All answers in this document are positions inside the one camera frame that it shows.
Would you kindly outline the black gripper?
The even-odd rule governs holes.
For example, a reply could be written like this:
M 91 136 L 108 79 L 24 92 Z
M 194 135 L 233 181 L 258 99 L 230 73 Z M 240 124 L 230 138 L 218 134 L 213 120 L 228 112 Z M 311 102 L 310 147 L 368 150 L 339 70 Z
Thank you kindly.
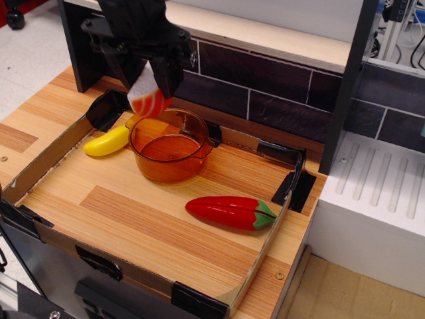
M 183 67 L 194 67 L 197 54 L 191 34 L 166 17 L 165 1 L 99 1 L 100 17 L 86 19 L 82 30 L 91 47 L 103 53 L 110 68 L 130 89 L 149 60 L 164 97 L 175 96 L 183 81 Z

